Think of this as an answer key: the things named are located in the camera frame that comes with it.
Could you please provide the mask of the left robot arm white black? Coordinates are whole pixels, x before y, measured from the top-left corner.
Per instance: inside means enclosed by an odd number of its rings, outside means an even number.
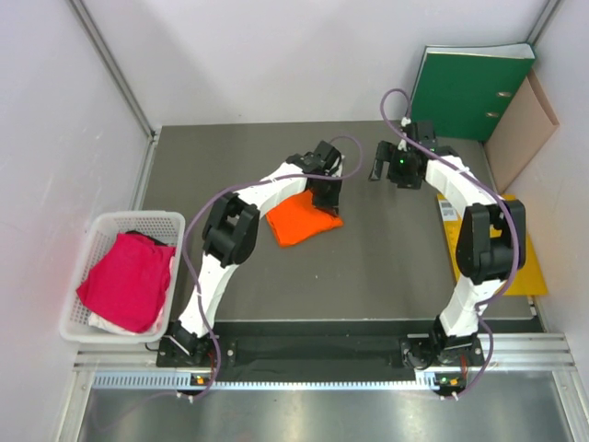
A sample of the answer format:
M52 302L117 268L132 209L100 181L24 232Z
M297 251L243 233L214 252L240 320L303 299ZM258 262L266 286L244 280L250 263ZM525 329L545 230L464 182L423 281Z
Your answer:
M187 265L194 280L191 298L167 332L187 364L199 365L215 347L216 311L232 275L253 253L262 219L283 245L341 224L343 163L343 154L322 141L310 152L289 156L261 180L216 194L200 211L207 217L202 264Z

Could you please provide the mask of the orange t shirt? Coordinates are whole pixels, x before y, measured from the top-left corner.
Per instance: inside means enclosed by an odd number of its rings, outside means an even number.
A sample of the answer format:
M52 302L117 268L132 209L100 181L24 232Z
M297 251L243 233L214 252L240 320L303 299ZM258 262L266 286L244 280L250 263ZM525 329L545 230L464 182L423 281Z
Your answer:
M312 197L311 191L298 193L265 215L280 247L292 247L315 235L344 226L339 216L317 209L312 204Z

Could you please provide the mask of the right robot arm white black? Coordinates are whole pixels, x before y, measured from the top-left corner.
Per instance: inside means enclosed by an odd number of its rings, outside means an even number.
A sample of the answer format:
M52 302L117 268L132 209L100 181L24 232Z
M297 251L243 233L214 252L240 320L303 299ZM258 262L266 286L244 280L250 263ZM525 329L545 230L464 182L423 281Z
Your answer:
M409 190L428 183L461 222L453 295L427 340L411 344L406 352L409 363L448 365L473 350L479 316L525 263L525 208L484 189L452 148L438 144L432 122L405 117L395 131L400 142L379 142L369 179L387 178Z

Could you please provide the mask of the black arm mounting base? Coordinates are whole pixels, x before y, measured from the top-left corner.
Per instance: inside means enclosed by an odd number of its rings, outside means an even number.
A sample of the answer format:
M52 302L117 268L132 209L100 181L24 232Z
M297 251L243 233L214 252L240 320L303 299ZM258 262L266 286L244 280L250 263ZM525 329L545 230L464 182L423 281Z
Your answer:
M168 337L160 341L156 365L164 368L210 370L220 362L223 381L372 381L410 380L417 368L479 367L480 342L451 364L409 363L410 345L425 342L429 320L219 321L214 348L200 359L183 354Z

